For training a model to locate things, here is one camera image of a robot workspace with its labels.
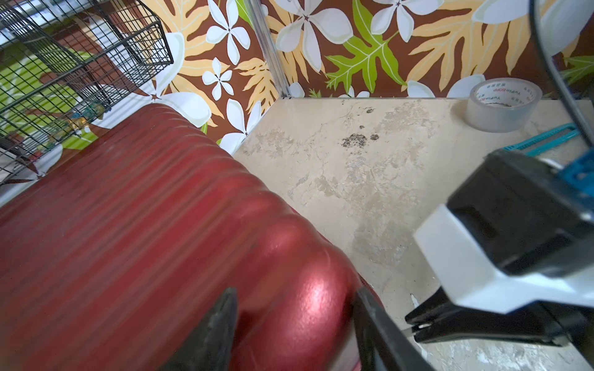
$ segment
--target green leaf pattern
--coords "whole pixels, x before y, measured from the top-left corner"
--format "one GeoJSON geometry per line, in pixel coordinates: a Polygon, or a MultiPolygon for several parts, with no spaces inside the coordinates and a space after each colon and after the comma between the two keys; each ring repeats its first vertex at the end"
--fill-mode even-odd
{"type": "MultiPolygon", "coordinates": [[[[10,55],[10,60],[4,62],[4,67],[0,69],[2,77],[0,81],[4,82],[0,83],[0,104],[2,106],[7,106],[23,95],[43,86],[40,79],[44,74],[50,72],[50,69],[34,55],[26,56],[17,48],[6,50],[6,53],[10,55]]],[[[83,59],[91,57],[91,54],[84,52],[78,52],[78,54],[83,59]]],[[[58,94],[55,90],[54,86],[50,86],[31,96],[29,102],[17,104],[13,109],[15,112],[27,112],[27,109],[31,107],[30,102],[35,102],[35,106],[45,112],[66,113],[70,111],[77,102],[75,98],[77,94],[66,86],[61,87],[58,94]]],[[[28,122],[34,122],[37,126],[45,126],[53,122],[53,119],[48,115],[26,114],[26,117],[28,122]]],[[[15,126],[12,126],[5,122],[2,129],[11,132],[20,128],[28,134],[37,130],[33,125],[22,127],[26,124],[25,121],[14,122],[14,124],[15,126]]]]}
{"type": "Polygon", "coordinates": [[[309,89],[310,98],[322,98],[321,90],[316,91],[315,89],[309,89]]]}
{"type": "Polygon", "coordinates": [[[247,23],[249,23],[249,25],[253,29],[254,25],[252,24],[252,21],[249,19],[248,9],[245,6],[244,0],[235,0],[235,2],[237,3],[237,10],[239,11],[239,17],[241,19],[243,19],[244,21],[246,21],[247,23]]]}
{"type": "Polygon", "coordinates": [[[80,137],[73,136],[66,139],[62,142],[62,147],[69,150],[83,150],[97,139],[99,139],[99,137],[92,132],[83,133],[80,137]]]}
{"type": "Polygon", "coordinates": [[[342,55],[326,56],[330,62],[339,68],[338,71],[327,74],[330,78],[326,82],[327,87],[336,90],[338,85],[342,83],[345,91],[347,91],[352,85],[353,74],[362,71],[363,81],[367,89],[373,93],[377,80],[377,58],[380,59],[384,72],[392,80],[400,85],[406,85],[406,82],[398,74],[398,60],[388,46],[388,42],[398,34],[398,31],[387,40],[383,40],[382,35],[371,34],[371,20],[373,16],[361,4],[360,0],[353,0],[353,14],[355,26],[359,30],[363,40],[357,36],[353,36],[343,44],[346,50],[354,55],[352,58],[342,55]]]}
{"type": "Polygon", "coordinates": [[[561,71],[561,75],[567,80],[568,85],[594,74],[594,55],[575,56],[565,58],[565,60],[573,66],[561,71]]]}

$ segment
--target roll of packing tape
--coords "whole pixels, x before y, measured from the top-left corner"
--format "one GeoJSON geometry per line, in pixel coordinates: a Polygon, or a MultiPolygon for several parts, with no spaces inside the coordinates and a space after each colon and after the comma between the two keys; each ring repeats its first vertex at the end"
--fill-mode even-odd
{"type": "Polygon", "coordinates": [[[488,132],[518,130],[528,122],[542,90],[519,78],[494,78],[480,83],[470,92],[466,123],[488,132]]]}

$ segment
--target wire mesh basket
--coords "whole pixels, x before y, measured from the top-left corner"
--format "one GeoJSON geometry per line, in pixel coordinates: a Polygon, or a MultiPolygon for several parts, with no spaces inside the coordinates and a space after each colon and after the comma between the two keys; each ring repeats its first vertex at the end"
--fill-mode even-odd
{"type": "Polygon", "coordinates": [[[0,185],[173,63],[136,0],[0,0],[0,185]]]}

